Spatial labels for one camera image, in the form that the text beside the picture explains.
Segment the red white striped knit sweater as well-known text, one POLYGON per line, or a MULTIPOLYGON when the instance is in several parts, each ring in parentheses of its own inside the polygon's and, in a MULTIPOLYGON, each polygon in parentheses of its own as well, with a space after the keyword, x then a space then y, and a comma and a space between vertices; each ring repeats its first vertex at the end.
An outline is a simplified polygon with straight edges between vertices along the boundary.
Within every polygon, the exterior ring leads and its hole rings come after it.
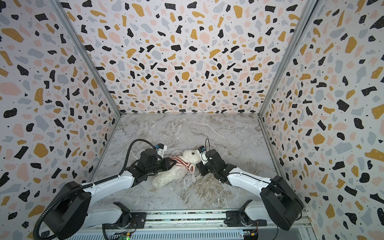
POLYGON ((184 167, 189 172, 195 171, 195 165, 192 163, 188 163, 188 162, 184 161, 181 157, 172 156, 172 157, 170 157, 170 159, 176 161, 176 166, 178 166, 178 167, 184 167))

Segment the white plush teddy bear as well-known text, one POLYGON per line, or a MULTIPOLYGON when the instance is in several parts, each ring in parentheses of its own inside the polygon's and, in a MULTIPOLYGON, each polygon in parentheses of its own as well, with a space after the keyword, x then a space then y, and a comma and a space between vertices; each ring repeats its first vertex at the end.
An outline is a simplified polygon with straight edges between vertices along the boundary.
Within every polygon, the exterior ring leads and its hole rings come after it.
MULTIPOLYGON (((198 150, 186 150, 183 152, 182 155, 177 157, 181 157, 184 161, 194 164, 195 170, 196 170, 196 164, 201 161, 198 150)), ((166 172, 162 172, 159 175, 157 175, 153 179, 153 187, 155 189, 160 189, 172 181, 180 180, 181 178, 184 177, 184 175, 188 173, 193 173, 193 172, 189 172, 186 168, 178 167, 175 165, 170 170, 166 172)))

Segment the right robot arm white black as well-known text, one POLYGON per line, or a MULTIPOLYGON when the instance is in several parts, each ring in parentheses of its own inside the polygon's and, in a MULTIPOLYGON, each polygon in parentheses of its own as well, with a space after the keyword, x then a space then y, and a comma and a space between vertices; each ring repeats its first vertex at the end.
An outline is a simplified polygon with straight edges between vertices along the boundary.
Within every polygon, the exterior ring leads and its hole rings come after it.
POLYGON ((256 176, 239 167, 226 164, 216 150, 198 149, 201 161, 197 168, 202 176, 213 174, 222 184, 242 188, 259 196, 269 219, 284 231, 290 230, 302 216, 304 204, 295 191, 280 176, 272 179, 256 176))

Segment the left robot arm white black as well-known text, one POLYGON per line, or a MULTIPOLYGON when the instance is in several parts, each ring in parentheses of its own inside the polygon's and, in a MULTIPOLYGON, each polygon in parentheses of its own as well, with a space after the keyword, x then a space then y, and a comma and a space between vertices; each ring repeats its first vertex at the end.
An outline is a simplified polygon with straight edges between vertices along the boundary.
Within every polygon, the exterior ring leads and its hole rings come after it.
POLYGON ((139 185, 149 176, 169 171, 176 164, 176 160, 164 158, 158 150, 146 149, 138 160, 119 174, 91 183, 65 184, 36 222, 33 238, 43 239, 40 235, 42 224, 46 224, 53 233, 47 237, 49 240, 65 240, 81 228, 117 223, 128 208, 121 203, 101 209, 93 209, 92 205, 118 191, 139 185))

